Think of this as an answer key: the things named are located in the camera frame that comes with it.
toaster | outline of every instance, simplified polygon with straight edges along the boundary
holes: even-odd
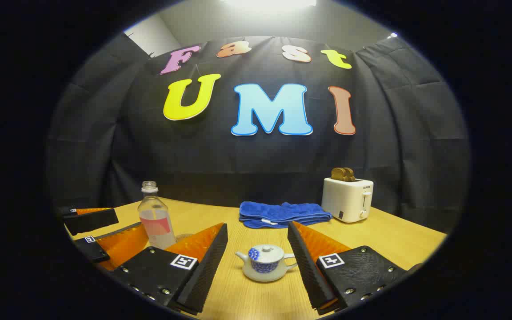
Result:
[[[343,222],[355,222],[368,217],[374,182],[355,179],[345,182],[325,178],[321,208]]]

water bottle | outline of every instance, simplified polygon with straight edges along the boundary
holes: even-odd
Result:
[[[138,207],[140,220],[148,233],[150,245],[159,249],[165,249],[175,244],[175,235],[171,219],[169,219],[169,209],[157,197],[157,184],[155,181],[144,181],[142,183],[142,192],[144,200]]]

wooden table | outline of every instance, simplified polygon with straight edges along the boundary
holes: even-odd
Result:
[[[259,283],[249,280],[241,269],[236,251],[248,253],[254,245],[269,243],[293,253],[285,229],[250,229],[238,221],[238,208],[217,207],[163,198],[176,236],[197,233],[217,223],[228,224],[228,245],[215,274],[203,312],[193,318],[220,319],[315,319],[299,268],[293,268],[278,281]],[[119,223],[91,232],[79,233],[73,239],[99,236],[138,222],[140,202],[116,208]],[[355,248],[368,245],[403,269],[426,260],[437,249],[445,234],[371,208],[366,220],[346,224],[337,219],[310,225],[311,228]],[[287,264],[295,259],[287,259]]]

blue letter m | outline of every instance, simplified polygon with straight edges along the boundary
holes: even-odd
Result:
[[[258,131],[258,127],[252,123],[252,111],[266,133],[274,130],[282,112],[284,122],[278,128],[281,133],[306,136],[313,132],[305,117],[305,86],[293,83],[282,85],[274,101],[270,101],[264,90],[254,83],[237,85],[234,91],[240,95],[238,122],[230,130],[235,136],[252,136]]]

teapot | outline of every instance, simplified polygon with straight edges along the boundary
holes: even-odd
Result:
[[[297,263],[286,265],[284,259],[294,258],[292,253],[284,254],[277,245],[261,244],[248,250],[248,255],[237,252],[236,255],[244,261],[242,272],[254,281],[269,282],[283,277]]]

